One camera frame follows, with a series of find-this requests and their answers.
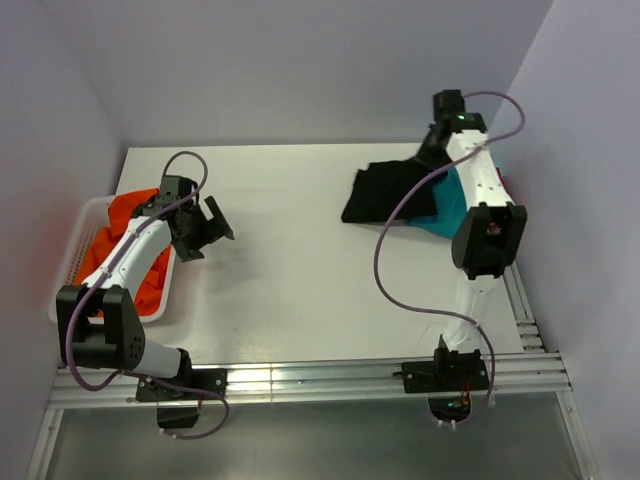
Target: white table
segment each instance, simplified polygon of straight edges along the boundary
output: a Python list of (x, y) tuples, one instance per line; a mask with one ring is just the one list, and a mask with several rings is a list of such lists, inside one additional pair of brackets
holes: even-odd
[[(429, 356), (445, 319), (405, 312), (376, 288), (372, 258), (380, 227), (345, 225), (340, 214), (358, 168), (404, 159), (416, 144), (190, 148), (205, 157), (214, 195), (236, 234), (176, 267), (165, 315), (147, 335), (187, 349), (194, 362), (241, 363)], [(158, 186), (178, 148), (133, 148), (117, 193)], [(199, 181), (201, 166), (171, 173)], [(382, 249), (388, 289), (413, 305), (454, 306), (449, 241), (394, 227)], [(504, 285), (486, 331), (497, 353), (522, 344)]]

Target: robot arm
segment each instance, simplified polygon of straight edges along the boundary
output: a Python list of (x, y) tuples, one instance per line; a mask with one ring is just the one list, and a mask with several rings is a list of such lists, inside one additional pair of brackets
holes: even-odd
[[(461, 92), (444, 90), (434, 95), (433, 111), (435, 123), (417, 154), (418, 161), (435, 158), (444, 165), (481, 147), (471, 159), (456, 165), (467, 215), (451, 243), (451, 254), (459, 269), (456, 311), (482, 323), (499, 278), (515, 259), (527, 212), (515, 206), (506, 192), (486, 146), (484, 120), (479, 113), (466, 111)], [(477, 330), (463, 320), (450, 321), (443, 341), (460, 353), (480, 348)]]
[[(451, 257), (458, 269), (456, 312), (480, 325), (486, 320), (492, 292), (515, 260), (527, 212), (514, 205), (505, 191), (487, 147), (482, 116), (466, 111), (460, 91), (434, 95), (433, 107), (435, 122), (416, 160), (436, 168), (455, 163), (467, 204), (451, 242)], [(402, 364), (405, 392), (487, 390), (489, 375), (481, 345), (474, 325), (449, 319), (433, 361)], [(470, 403), (456, 411), (450, 399), (430, 399), (429, 404), (440, 419), (459, 420), (471, 411)]]
[[(187, 197), (194, 186), (188, 178), (165, 175), (158, 195), (139, 205), (127, 231), (102, 265), (80, 286), (62, 287), (56, 296), (61, 355), (66, 363), (65, 338), (71, 315), (80, 299), (95, 286), (121, 247), (128, 250), (111, 265), (110, 276), (88, 300), (73, 336), (73, 356), (78, 366), (124, 370), (188, 384), (191, 376), (189, 354), (181, 349), (157, 344), (146, 338), (133, 299), (158, 255), (173, 245), (182, 261), (203, 258), (200, 248), (222, 236), (233, 239), (233, 231), (213, 197), (205, 203), (213, 218), (207, 220), (195, 200), (161, 215), (140, 233), (140, 225), (160, 210)], [(88, 317), (102, 311), (104, 323), (92, 324)]]

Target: laundry basket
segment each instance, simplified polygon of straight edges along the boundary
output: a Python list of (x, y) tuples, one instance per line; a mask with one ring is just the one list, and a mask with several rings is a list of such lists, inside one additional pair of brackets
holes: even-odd
[[(67, 251), (64, 254), (64, 260), (58, 278), (56, 279), (55, 293), (63, 285), (73, 285), (76, 278), (76, 274), (82, 265), (84, 256), (91, 246), (91, 242), (96, 238), (98, 231), (102, 227), (109, 226), (109, 205), (115, 197), (99, 197), (90, 200), (80, 212), (80, 218), (76, 223), (69, 240)], [(169, 287), (171, 286), (171, 276), (173, 274), (173, 265), (176, 259), (176, 252), (172, 248), (169, 254), (169, 263), (167, 264), (167, 273), (164, 279), (164, 289), (162, 290), (162, 297), (160, 299), (160, 306), (153, 314), (148, 316), (141, 316), (140, 321), (142, 323), (149, 323), (157, 320), (162, 316), (167, 306), (167, 298), (169, 296)], [(52, 322), (58, 323), (58, 317), (56, 315), (56, 302), (55, 295), (49, 305), (49, 318)], [(90, 319), (92, 322), (102, 322), (102, 318), (96, 317)]]

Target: black garment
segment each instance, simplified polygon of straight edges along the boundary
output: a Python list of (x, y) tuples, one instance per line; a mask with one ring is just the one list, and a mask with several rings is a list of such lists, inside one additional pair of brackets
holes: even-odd
[[(342, 212), (344, 223), (386, 222), (393, 209), (413, 186), (432, 171), (416, 161), (393, 160), (370, 163), (358, 170), (351, 198)], [(424, 185), (402, 208), (398, 219), (432, 216), (437, 213), (431, 185)]]

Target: orange cloth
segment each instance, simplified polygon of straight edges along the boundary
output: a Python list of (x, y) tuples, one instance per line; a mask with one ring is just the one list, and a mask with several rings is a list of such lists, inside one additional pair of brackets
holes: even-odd
[[(113, 247), (116, 246), (127, 230), (127, 224), (133, 210), (157, 193), (158, 189), (152, 188), (150, 190), (125, 193), (113, 199), (109, 206), (109, 222), (111, 226), (101, 228), (93, 243), (91, 243), (76, 274), (76, 285), (80, 285), (109, 256)], [(134, 303), (140, 316), (151, 315), (160, 307), (170, 251), (171, 247), (167, 247), (158, 255), (138, 289)]]

